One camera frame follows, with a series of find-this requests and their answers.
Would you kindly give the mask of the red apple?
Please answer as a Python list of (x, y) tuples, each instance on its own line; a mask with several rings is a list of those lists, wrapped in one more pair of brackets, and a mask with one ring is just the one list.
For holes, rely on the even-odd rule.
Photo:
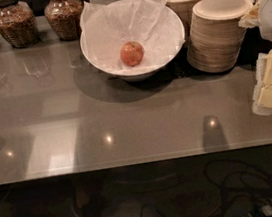
[(126, 42), (121, 47), (119, 56), (125, 65), (137, 66), (144, 57), (144, 47), (136, 41)]

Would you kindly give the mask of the right glass cereal jar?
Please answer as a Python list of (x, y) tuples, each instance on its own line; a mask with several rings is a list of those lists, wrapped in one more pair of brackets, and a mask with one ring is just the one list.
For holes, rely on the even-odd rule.
[(49, 0), (44, 15), (57, 37), (74, 41), (81, 35), (80, 17), (83, 2), (80, 0)]

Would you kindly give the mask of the glass cereal jar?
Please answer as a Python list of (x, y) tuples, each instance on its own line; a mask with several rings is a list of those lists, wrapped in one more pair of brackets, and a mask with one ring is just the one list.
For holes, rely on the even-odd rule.
[(0, 35), (14, 48), (30, 47), (39, 40), (30, 6), (19, 0), (0, 0)]
[(83, 2), (80, 0), (49, 0), (44, 15), (57, 37), (74, 41), (81, 35), (80, 17)]

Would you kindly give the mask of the middle glass cereal jar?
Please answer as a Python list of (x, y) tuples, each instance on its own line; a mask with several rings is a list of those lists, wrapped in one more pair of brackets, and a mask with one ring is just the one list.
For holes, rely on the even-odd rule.
[(0, 35), (14, 48), (30, 47), (39, 40), (30, 6), (19, 0), (0, 0)]

